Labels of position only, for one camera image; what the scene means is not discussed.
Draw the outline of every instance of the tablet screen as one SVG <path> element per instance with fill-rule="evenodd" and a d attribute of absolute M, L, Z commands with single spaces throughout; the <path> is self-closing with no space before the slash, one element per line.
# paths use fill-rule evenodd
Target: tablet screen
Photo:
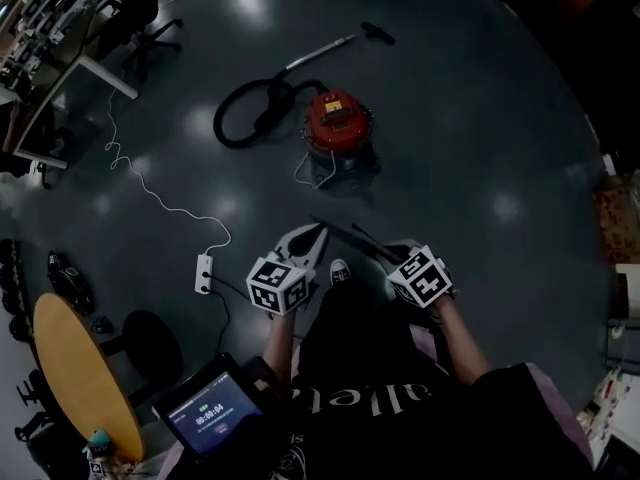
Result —
<path fill-rule="evenodd" d="M 223 373 L 170 412 L 169 421 L 197 454 L 204 455 L 251 415 L 262 412 L 231 376 Z"/>

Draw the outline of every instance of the black hose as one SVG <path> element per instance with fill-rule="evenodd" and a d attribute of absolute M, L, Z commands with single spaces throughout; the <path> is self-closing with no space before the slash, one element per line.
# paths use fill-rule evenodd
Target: black hose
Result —
<path fill-rule="evenodd" d="M 273 78 L 253 80 L 252 82 L 241 85 L 225 98 L 218 107 L 216 115 L 213 117 L 213 133 L 215 133 L 223 146 L 228 148 L 246 148 L 253 144 L 261 136 L 274 128 L 289 112 L 291 112 L 296 101 L 296 96 L 304 89 L 314 87 L 318 94 L 329 91 L 329 89 L 327 89 L 327 87 L 319 80 L 307 80 L 306 82 L 292 86 L 284 81 L 284 77 L 287 73 L 288 71 L 283 69 Z M 239 100 L 246 93 L 258 87 L 267 88 L 267 95 L 269 97 L 267 109 L 256 118 L 253 123 L 254 131 L 248 137 L 238 140 L 229 139 L 222 131 L 222 120 L 224 119 L 224 115 L 236 100 Z"/>

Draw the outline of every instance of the round wooden table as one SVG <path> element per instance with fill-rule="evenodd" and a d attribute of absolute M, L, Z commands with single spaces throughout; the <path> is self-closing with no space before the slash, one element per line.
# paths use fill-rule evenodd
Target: round wooden table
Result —
<path fill-rule="evenodd" d="M 139 462 L 144 446 L 138 420 L 98 345 L 69 303 L 50 293 L 36 303 L 33 331 L 47 383 L 85 438 L 104 430 L 118 456 Z"/>

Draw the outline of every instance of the table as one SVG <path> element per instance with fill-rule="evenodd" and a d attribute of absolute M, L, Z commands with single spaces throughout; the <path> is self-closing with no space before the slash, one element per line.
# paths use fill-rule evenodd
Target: table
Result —
<path fill-rule="evenodd" d="M 42 373 L 69 421 L 87 439 L 104 430 L 117 455 L 141 461 L 138 420 L 80 317 L 63 298 L 47 293 L 36 303 L 33 328 Z"/>
<path fill-rule="evenodd" d="M 47 103 L 51 101 L 63 82 L 78 66 L 88 69 L 129 98 L 136 99 L 138 97 L 138 91 L 125 84 L 91 58 L 91 52 L 97 46 L 97 42 L 94 41 L 89 45 L 85 45 L 84 42 L 86 37 L 92 36 L 96 27 L 99 26 L 95 17 L 96 8 L 93 4 L 78 18 L 73 29 L 53 49 L 52 55 L 58 61 L 57 64 L 55 66 L 43 65 L 37 71 L 33 78 L 34 89 L 29 95 L 29 100 L 25 102 L 28 105 L 27 109 L 18 117 L 12 135 L 7 137 L 3 143 L 3 152 L 13 153 L 16 156 L 35 160 L 52 167 L 67 168 L 66 162 L 28 151 L 22 148 L 22 143 Z"/>

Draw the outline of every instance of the floor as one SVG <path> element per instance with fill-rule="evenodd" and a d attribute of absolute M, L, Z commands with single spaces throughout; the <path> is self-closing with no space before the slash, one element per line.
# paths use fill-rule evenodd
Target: floor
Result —
<path fill-rule="evenodd" d="M 231 230 L 232 244 L 213 251 L 216 275 L 243 287 L 258 256 L 311 214 L 355 222 L 382 242 L 412 237 L 448 262 L 460 310 L 496 366 L 535 362 L 574 408 L 589 398 L 603 376 L 611 289 L 590 195 L 601 161 L 571 91 L 515 16 L 496 0 L 180 0 L 157 23 L 177 16 L 185 27 L 168 37 L 182 53 L 156 55 L 140 98 L 116 95 L 113 115 L 123 153 L 151 190 Z M 396 45 L 359 35 L 288 80 L 318 78 L 373 109 L 382 171 L 368 186 L 314 191 L 294 182 L 303 104 L 250 149 L 215 140 L 213 114 L 229 92 L 359 32 L 362 20 Z M 107 64 L 117 69 L 117 61 Z M 70 119 L 82 117 L 89 130 L 85 151 L 50 191 L 3 177 L 0 231 L 24 241 L 32 302 L 50 290 L 47 252 L 65 251 L 93 286 L 97 314 L 119 326 L 131 311 L 155 312 L 191 374 L 211 359 L 226 319 L 216 296 L 193 290 L 196 258 L 225 236 L 215 223 L 164 211 L 124 163 L 110 170 L 114 151 L 102 147 L 110 91 L 81 74 L 69 87 Z M 250 126 L 257 103 L 234 110 L 229 134 Z M 297 334 L 312 322 L 338 255 L 373 279 L 369 260 L 332 240 Z M 269 320 L 216 288 L 233 318 L 223 350 L 240 362 L 259 354 Z M 126 389 L 143 383 L 125 363 L 115 368 Z"/>

